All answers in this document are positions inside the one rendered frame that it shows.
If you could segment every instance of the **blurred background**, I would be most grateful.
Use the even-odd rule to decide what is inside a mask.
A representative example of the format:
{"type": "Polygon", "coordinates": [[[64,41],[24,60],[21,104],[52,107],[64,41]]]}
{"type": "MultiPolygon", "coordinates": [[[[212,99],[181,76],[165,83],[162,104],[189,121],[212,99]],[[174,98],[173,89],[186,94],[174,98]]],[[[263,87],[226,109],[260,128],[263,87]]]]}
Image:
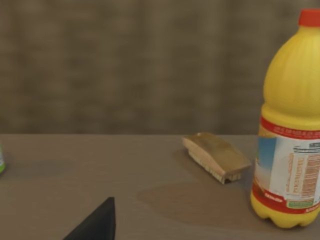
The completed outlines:
{"type": "Polygon", "coordinates": [[[255,134],[320,0],[0,0],[0,132],[255,134]]]}

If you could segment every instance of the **bottle cap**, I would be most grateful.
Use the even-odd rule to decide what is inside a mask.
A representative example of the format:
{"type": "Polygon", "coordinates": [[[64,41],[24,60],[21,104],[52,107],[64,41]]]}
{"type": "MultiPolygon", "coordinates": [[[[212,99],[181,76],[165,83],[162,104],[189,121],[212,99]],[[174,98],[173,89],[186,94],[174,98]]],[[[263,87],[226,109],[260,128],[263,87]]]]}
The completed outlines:
{"type": "Polygon", "coordinates": [[[320,8],[306,8],[300,13],[299,26],[320,28],[320,8]]]}

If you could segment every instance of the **table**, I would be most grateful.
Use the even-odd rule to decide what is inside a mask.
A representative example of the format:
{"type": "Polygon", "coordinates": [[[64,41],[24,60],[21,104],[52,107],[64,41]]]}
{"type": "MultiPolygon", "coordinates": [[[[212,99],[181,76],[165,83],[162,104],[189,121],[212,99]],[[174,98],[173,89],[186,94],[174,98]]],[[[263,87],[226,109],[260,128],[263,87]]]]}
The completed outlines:
{"type": "MultiPolygon", "coordinates": [[[[224,136],[250,159],[255,136],[224,136]]],[[[61,240],[114,196],[116,240],[318,239],[320,221],[282,230],[251,210],[252,173],[221,185],[176,135],[3,135],[0,238],[61,240]]]]}

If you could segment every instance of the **scrubbing brush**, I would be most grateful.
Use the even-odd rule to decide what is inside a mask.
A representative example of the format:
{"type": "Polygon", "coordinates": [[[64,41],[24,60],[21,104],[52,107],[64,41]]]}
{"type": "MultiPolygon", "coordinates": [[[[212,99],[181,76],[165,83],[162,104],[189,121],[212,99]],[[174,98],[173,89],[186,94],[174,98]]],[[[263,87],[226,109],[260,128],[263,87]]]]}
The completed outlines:
{"type": "Polygon", "coordinates": [[[243,171],[251,166],[238,149],[214,134],[189,135],[182,142],[193,160],[222,184],[241,179],[243,171]]]}

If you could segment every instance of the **black object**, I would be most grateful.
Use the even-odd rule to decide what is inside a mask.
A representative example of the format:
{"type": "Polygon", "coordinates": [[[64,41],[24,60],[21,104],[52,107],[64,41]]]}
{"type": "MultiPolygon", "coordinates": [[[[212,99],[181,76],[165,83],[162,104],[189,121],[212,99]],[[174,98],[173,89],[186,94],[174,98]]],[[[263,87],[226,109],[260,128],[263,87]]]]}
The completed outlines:
{"type": "Polygon", "coordinates": [[[63,240],[114,240],[115,198],[109,197],[63,240]]]}

